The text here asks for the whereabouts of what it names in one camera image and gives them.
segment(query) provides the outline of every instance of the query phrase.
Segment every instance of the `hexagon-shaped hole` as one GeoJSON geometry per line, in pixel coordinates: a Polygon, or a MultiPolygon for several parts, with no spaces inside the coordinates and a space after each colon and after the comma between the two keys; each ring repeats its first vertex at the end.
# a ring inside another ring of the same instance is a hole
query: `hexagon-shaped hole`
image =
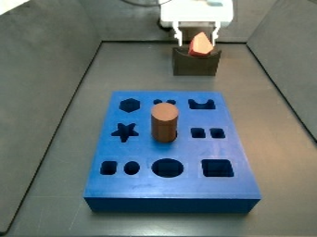
{"type": "Polygon", "coordinates": [[[126,99],[121,102],[119,108],[126,113],[131,113],[135,110],[141,109],[141,101],[134,98],[126,99]]]}

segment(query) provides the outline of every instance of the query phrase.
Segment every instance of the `rectangular hole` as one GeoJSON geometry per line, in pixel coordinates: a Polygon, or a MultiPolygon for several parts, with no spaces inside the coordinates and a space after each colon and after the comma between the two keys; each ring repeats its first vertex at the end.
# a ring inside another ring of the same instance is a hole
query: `rectangular hole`
{"type": "Polygon", "coordinates": [[[203,159],[203,175],[206,177],[233,177],[233,167],[228,159],[203,159]]]}

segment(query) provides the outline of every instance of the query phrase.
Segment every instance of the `black holder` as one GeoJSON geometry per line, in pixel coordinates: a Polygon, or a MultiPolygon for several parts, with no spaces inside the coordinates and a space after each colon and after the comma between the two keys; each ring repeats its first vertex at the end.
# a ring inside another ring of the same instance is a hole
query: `black holder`
{"type": "Polygon", "coordinates": [[[207,56],[190,56],[189,47],[174,48],[175,76],[215,76],[222,50],[215,48],[207,56]]]}

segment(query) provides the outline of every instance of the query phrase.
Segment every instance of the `gray table surface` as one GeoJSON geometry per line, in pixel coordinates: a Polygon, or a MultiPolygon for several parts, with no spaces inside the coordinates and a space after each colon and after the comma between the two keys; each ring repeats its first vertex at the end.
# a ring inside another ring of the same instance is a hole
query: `gray table surface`
{"type": "Polygon", "coordinates": [[[8,236],[317,235],[317,151],[245,44],[224,50],[215,77],[174,77],[174,44],[103,44],[8,236]],[[108,98],[118,90],[219,91],[262,200],[249,215],[94,214],[82,198],[108,98]]]}

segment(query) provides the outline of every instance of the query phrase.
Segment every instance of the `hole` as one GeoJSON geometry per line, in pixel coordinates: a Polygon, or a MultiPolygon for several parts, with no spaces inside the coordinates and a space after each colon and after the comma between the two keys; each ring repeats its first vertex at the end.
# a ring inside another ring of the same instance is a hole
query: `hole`
{"type": "Polygon", "coordinates": [[[102,175],[112,175],[117,172],[117,165],[115,161],[104,161],[100,168],[102,175]]]}
{"type": "Polygon", "coordinates": [[[225,138],[225,132],[222,129],[210,129],[210,135],[213,138],[217,138],[217,139],[225,138]]]}
{"type": "Polygon", "coordinates": [[[166,103],[175,105],[175,100],[167,100],[166,103]]]}
{"type": "Polygon", "coordinates": [[[233,177],[233,167],[228,159],[203,159],[203,175],[206,177],[233,177]]]}
{"type": "Polygon", "coordinates": [[[141,101],[135,100],[133,98],[123,100],[121,102],[119,108],[126,112],[131,113],[133,111],[138,110],[141,108],[141,101]]]}
{"type": "Polygon", "coordinates": [[[125,172],[129,175],[135,175],[141,170],[141,165],[135,161],[130,161],[125,165],[125,172]]]}
{"type": "Polygon", "coordinates": [[[205,130],[201,128],[191,129],[191,137],[193,138],[206,138],[205,130]]]}
{"type": "MultiPolygon", "coordinates": [[[[162,103],[162,100],[154,100],[154,105],[162,103]]],[[[175,105],[175,100],[167,100],[166,103],[175,105]]]]}
{"type": "Polygon", "coordinates": [[[154,100],[154,105],[157,105],[157,104],[159,104],[159,103],[162,103],[162,101],[161,100],[154,100]]]}
{"type": "Polygon", "coordinates": [[[174,159],[159,159],[153,165],[154,173],[163,178],[173,178],[183,172],[183,165],[174,159]]]}
{"type": "Polygon", "coordinates": [[[118,131],[115,131],[111,136],[121,137],[122,143],[126,143],[129,137],[139,136],[139,134],[134,131],[135,123],[125,125],[123,123],[118,123],[118,131]]]}
{"type": "Polygon", "coordinates": [[[198,104],[193,99],[190,99],[189,104],[190,104],[190,109],[215,109],[213,100],[207,100],[205,104],[198,104]]]}

